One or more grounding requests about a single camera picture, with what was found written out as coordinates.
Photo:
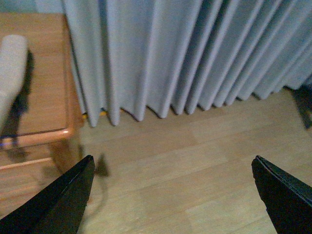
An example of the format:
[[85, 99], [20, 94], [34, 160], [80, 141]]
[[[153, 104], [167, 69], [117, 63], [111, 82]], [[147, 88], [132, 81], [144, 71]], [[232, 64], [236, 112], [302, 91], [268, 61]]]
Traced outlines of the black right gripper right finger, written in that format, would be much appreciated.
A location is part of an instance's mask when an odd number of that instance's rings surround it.
[[278, 234], [312, 232], [312, 188], [261, 156], [252, 161], [261, 200]]

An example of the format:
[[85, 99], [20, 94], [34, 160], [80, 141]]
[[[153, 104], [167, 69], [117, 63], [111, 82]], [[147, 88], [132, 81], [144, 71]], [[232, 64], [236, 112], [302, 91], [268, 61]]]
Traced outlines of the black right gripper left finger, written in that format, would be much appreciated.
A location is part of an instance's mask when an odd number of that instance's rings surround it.
[[94, 178], [86, 156], [25, 204], [0, 220], [2, 234], [76, 234]]

